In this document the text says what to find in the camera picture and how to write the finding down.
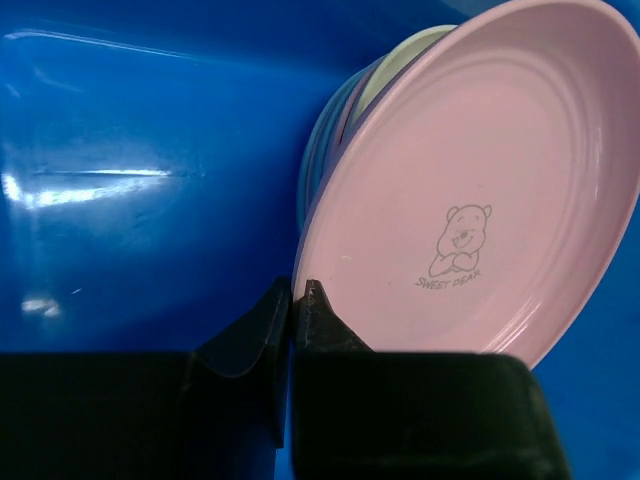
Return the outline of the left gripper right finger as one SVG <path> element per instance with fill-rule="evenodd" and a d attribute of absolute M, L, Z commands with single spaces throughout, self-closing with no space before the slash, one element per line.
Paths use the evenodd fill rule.
<path fill-rule="evenodd" d="M 502 354 L 379 353 L 311 280 L 297 302 L 298 479 L 567 479 L 531 370 Z"/>

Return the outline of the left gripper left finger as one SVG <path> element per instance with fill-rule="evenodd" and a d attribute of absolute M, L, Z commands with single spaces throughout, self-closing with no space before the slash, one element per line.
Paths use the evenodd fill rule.
<path fill-rule="evenodd" d="M 280 277 L 193 351 L 3 354 L 2 477 L 272 478 L 290 314 Z"/>

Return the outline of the pink plate front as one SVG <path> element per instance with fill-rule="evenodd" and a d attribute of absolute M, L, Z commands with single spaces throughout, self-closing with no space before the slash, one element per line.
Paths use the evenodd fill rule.
<path fill-rule="evenodd" d="M 376 351 L 537 364 L 639 194 L 639 37 L 602 1 L 509 1 L 376 97 L 325 174 L 293 294 L 319 281 Z"/>

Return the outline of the pink plate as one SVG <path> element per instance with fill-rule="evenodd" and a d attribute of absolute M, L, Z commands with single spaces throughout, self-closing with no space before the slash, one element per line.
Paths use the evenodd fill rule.
<path fill-rule="evenodd" d="M 362 72 L 362 75 L 351 92 L 350 96 L 347 99 L 347 103 L 343 109 L 343 115 L 339 122 L 339 129 L 337 130 L 338 136 L 336 137 L 337 143 L 336 146 L 339 147 L 342 143 L 345 135 L 347 134 L 351 123 L 353 122 L 355 109 L 357 107 L 359 98 L 361 96 L 362 90 L 365 88 L 368 83 L 371 75 L 377 69 L 378 65 L 382 62 L 381 59 L 373 62 L 371 65 L 367 67 L 366 70 Z"/>
<path fill-rule="evenodd" d="M 376 351 L 537 364 L 639 194 L 639 37 L 602 1 L 509 1 L 376 97 L 325 174 L 293 294 L 319 281 Z"/>

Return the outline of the blue plate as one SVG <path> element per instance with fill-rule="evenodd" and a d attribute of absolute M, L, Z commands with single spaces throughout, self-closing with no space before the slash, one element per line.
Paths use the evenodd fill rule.
<path fill-rule="evenodd" d="M 339 147 L 354 105 L 376 66 L 374 63 L 351 76 L 330 97 L 312 128 L 298 175 L 296 220 L 299 230 L 303 229 L 325 166 Z"/>

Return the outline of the cream plate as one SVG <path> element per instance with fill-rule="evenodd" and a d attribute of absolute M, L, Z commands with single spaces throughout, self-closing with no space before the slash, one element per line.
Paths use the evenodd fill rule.
<path fill-rule="evenodd" d="M 416 56 L 455 28 L 456 25 L 451 24 L 429 27 L 396 45 L 369 76 L 355 104 L 353 119 L 356 120 L 382 89 Z"/>

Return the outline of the pink plate back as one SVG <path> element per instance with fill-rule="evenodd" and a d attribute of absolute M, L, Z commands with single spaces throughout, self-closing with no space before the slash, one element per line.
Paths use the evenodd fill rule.
<path fill-rule="evenodd" d="M 362 72 L 362 75 L 351 92 L 350 96 L 347 99 L 347 103 L 343 109 L 343 115 L 339 122 L 339 129 L 337 130 L 338 136 L 336 137 L 337 143 L 336 146 L 339 147 L 342 143 L 345 135 L 347 134 L 351 123 L 353 122 L 355 109 L 357 107 L 359 98 L 361 96 L 362 90 L 365 88 L 368 83 L 371 75 L 377 69 L 378 65 L 382 62 L 381 59 L 373 62 L 371 65 L 367 67 L 366 70 Z"/>

